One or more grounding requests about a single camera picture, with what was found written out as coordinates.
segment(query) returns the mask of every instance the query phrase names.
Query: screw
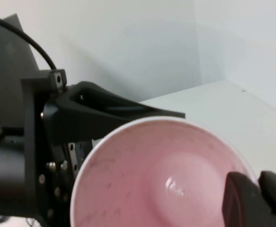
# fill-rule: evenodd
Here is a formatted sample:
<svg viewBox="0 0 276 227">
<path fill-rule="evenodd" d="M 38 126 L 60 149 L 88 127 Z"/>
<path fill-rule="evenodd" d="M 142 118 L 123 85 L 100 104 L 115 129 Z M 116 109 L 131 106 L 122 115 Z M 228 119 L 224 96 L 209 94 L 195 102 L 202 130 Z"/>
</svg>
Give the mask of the screw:
<svg viewBox="0 0 276 227">
<path fill-rule="evenodd" d="M 67 170 L 67 167 L 68 167 L 68 163 L 67 163 L 66 160 L 64 160 L 64 162 L 61 164 L 60 168 L 61 168 L 62 170 Z"/>
<path fill-rule="evenodd" d="M 53 209 L 49 209 L 49 210 L 47 211 L 47 217 L 48 217 L 48 218 L 52 218 L 52 217 L 53 217 Z"/>
<path fill-rule="evenodd" d="M 48 168 L 50 171 L 54 172 L 54 171 L 56 171 L 56 163 L 54 163 L 54 162 L 46 163 L 46 168 Z"/>
<path fill-rule="evenodd" d="M 60 188 L 56 187 L 56 189 L 54 190 L 54 195 L 56 197 L 59 197 L 60 196 Z"/>
<path fill-rule="evenodd" d="M 64 194 L 64 195 L 63 195 L 63 201 L 64 201 L 64 202 L 67 202 L 67 201 L 68 201 L 68 194 Z"/>
<path fill-rule="evenodd" d="M 40 183 L 40 184 L 44 184 L 44 183 L 45 183 L 45 176 L 44 176 L 44 174 L 41 174 L 41 175 L 39 176 L 39 183 Z"/>
</svg>

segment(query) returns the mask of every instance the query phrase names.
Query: pink bowl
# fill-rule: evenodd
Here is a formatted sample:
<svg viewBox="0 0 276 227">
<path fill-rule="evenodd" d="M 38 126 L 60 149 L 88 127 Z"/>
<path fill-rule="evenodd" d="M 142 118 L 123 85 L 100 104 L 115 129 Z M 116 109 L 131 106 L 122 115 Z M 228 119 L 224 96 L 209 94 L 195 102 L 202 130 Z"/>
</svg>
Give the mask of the pink bowl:
<svg viewBox="0 0 276 227">
<path fill-rule="evenodd" d="M 72 227 L 223 227 L 228 172 L 255 175 L 213 134 L 149 117 L 108 134 L 79 171 Z"/>
</svg>

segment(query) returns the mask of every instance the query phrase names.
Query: black cable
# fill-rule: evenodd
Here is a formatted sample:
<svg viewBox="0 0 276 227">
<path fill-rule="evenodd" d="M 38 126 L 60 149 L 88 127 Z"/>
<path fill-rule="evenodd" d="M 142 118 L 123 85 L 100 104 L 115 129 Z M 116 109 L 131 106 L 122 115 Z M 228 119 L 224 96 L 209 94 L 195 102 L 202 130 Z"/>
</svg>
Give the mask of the black cable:
<svg viewBox="0 0 276 227">
<path fill-rule="evenodd" d="M 39 44 L 37 44 L 31 37 L 29 37 L 23 31 L 16 28 L 15 26 L 5 22 L 2 19 L 0 19 L 0 26 L 15 33 L 16 35 L 18 35 L 19 37 L 24 39 L 26 42 L 28 42 L 30 45 L 32 45 L 41 54 L 41 56 L 45 59 L 45 61 L 47 62 L 47 64 L 50 66 L 51 69 L 53 69 L 53 70 L 57 69 L 56 66 L 54 65 L 52 59 L 48 56 L 48 54 L 45 52 L 45 50 L 43 50 L 43 48 Z"/>
</svg>

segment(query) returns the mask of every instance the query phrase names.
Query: table surface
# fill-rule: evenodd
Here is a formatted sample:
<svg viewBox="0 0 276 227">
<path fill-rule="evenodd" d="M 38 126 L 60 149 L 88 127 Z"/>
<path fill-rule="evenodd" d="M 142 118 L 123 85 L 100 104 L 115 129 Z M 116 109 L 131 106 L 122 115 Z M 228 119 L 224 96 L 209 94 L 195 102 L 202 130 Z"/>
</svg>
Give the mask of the table surface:
<svg viewBox="0 0 276 227">
<path fill-rule="evenodd" d="M 210 130 L 232 144 L 254 172 L 276 172 L 276 110 L 228 81 L 218 81 L 142 102 L 180 111 L 189 122 Z M 0 227 L 27 227 L 11 218 Z"/>
</svg>

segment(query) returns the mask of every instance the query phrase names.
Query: bowl rim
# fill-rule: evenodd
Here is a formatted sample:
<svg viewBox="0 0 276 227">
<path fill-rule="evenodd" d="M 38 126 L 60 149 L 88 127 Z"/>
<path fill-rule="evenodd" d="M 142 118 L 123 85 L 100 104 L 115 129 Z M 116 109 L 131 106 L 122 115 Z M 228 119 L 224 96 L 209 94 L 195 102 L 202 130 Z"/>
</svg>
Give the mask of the bowl rim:
<svg viewBox="0 0 276 227">
<path fill-rule="evenodd" d="M 211 134 L 212 136 L 216 137 L 217 139 L 219 139 L 222 143 L 224 143 L 226 146 L 228 146 L 231 151 L 238 157 L 238 159 L 242 162 L 242 164 L 244 165 L 244 167 L 247 170 L 247 177 L 259 188 L 259 184 L 258 184 L 258 179 L 256 177 L 256 174 L 254 173 L 254 171 L 252 170 L 251 166 L 249 165 L 249 163 L 246 161 L 245 157 L 231 144 L 229 143 L 227 140 L 225 140 L 223 137 L 221 137 L 220 135 L 217 135 L 217 133 L 213 133 L 212 131 L 208 130 L 206 127 L 201 126 L 200 124 L 194 123 L 194 122 L 190 122 L 188 119 L 184 119 L 184 118 L 179 118 L 179 117 L 171 117 L 171 116 L 150 116 L 150 117 L 143 117 L 143 118 L 139 118 L 137 120 L 133 120 L 131 122 L 125 123 L 121 126 L 119 126 L 118 128 L 112 130 L 109 134 L 107 134 L 105 137 L 103 137 L 103 139 L 91 150 L 91 152 L 87 155 L 87 157 L 85 158 L 85 160 L 83 161 L 83 164 L 77 174 L 76 180 L 75 180 L 75 184 L 73 186 L 72 192 L 71 192 L 71 207 L 70 207 L 70 219 L 71 219 L 71 227 L 75 227 L 75 223 L 74 223 L 74 203 L 75 203 L 75 192 L 78 189 L 78 184 L 80 182 L 80 179 L 82 177 L 83 174 L 83 170 L 85 169 L 85 167 L 88 165 L 89 161 L 91 160 L 91 158 L 95 155 L 95 153 L 97 152 L 97 150 L 104 144 L 106 143 L 112 136 L 114 136 L 115 134 L 130 128 L 132 126 L 138 125 L 138 124 L 142 124 L 145 122 L 155 122 L 155 121 L 171 121 L 171 122 L 178 122 L 178 123 L 183 123 L 185 125 L 189 125 L 189 126 L 193 126 L 193 127 L 197 127 L 201 130 L 206 131 L 207 133 Z"/>
</svg>

